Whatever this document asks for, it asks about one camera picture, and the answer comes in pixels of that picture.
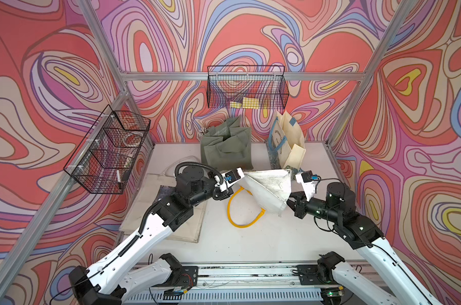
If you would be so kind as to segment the white bag yellow handles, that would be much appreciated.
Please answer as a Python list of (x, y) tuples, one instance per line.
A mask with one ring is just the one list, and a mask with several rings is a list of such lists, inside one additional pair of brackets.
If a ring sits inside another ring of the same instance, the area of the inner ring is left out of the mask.
[[(292, 192), (292, 171), (289, 169), (243, 172), (238, 169), (239, 188), (229, 198), (227, 204), (227, 219), (236, 228), (244, 229), (253, 226), (266, 214), (281, 215), (286, 207), (286, 201)], [(252, 196), (260, 207), (260, 212), (248, 224), (235, 223), (231, 216), (233, 200), (242, 192)]]

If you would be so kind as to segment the cream canvas tote bag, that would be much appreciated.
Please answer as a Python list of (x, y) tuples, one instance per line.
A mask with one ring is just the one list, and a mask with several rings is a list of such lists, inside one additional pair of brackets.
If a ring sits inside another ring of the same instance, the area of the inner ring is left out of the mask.
[[(140, 227), (140, 222), (146, 210), (157, 200), (168, 196), (175, 190), (176, 180), (174, 171), (177, 164), (182, 161), (199, 162), (196, 156), (187, 156), (178, 160), (164, 169), (160, 174), (147, 173), (141, 183), (140, 189), (119, 229), (116, 244), (120, 244), (132, 232)], [(206, 211), (206, 203), (201, 203), (193, 209), (193, 216), (182, 224), (169, 240), (197, 243), (201, 226)]]

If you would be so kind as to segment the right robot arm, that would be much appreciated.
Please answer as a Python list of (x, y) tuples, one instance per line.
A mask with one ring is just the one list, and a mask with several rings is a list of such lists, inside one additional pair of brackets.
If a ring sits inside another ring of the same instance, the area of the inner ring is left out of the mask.
[(413, 275), (396, 254), (384, 233), (370, 218), (356, 211), (356, 194), (341, 182), (327, 186), (325, 199), (314, 197), (316, 185), (307, 182), (303, 191), (293, 192), (287, 201), (295, 217), (323, 219), (353, 250), (358, 252), (390, 289), (387, 293), (355, 271), (335, 252), (322, 255), (317, 270), (324, 282), (348, 288), (367, 304), (439, 304), (439, 300)]

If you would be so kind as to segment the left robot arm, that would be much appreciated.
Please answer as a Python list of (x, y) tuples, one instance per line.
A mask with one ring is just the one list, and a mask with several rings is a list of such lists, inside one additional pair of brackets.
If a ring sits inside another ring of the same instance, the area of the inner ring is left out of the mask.
[(140, 292), (167, 282), (182, 267), (172, 254), (163, 254), (143, 268), (134, 266), (189, 220), (194, 207), (208, 199), (228, 199), (233, 194), (232, 186), (243, 178), (241, 168), (222, 174), (202, 163), (179, 163), (175, 167), (175, 190), (145, 211), (139, 227), (98, 262), (70, 272), (71, 289), (78, 303), (123, 304)]

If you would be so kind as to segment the olive green fabric bag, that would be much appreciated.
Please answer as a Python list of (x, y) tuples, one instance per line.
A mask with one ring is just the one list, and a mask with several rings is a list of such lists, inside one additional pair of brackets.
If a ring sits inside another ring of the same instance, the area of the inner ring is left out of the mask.
[(201, 161), (220, 172), (242, 168), (253, 170), (252, 129), (241, 126), (241, 117), (209, 127), (201, 136)]

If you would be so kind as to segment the yellow sticky notes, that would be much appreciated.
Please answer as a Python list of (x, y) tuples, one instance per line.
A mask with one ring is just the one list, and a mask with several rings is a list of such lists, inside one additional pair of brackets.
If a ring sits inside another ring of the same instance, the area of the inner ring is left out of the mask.
[(243, 97), (242, 101), (230, 102), (230, 108), (234, 109), (260, 109), (260, 100), (257, 98)]

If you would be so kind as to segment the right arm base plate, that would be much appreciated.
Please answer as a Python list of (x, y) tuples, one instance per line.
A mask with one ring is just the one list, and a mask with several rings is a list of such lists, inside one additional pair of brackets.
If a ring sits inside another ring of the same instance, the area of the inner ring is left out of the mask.
[(326, 264), (297, 265), (292, 274), (299, 278), (301, 285), (337, 285), (332, 270)]

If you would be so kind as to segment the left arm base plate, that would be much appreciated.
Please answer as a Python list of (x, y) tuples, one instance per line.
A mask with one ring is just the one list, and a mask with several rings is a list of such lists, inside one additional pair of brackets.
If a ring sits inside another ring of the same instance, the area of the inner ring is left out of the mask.
[(181, 268), (172, 271), (167, 281), (157, 284), (155, 287), (194, 287), (197, 285), (198, 274), (198, 266), (182, 266)]

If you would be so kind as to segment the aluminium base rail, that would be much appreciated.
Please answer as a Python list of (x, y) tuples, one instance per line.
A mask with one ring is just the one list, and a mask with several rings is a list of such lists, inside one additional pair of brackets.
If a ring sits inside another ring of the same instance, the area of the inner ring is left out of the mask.
[(301, 285), (299, 278), (292, 274), (297, 265), (312, 264), (200, 264), (196, 265), (199, 267), (196, 286), (153, 286), (123, 304), (349, 304), (350, 298), (356, 296), (341, 284)]

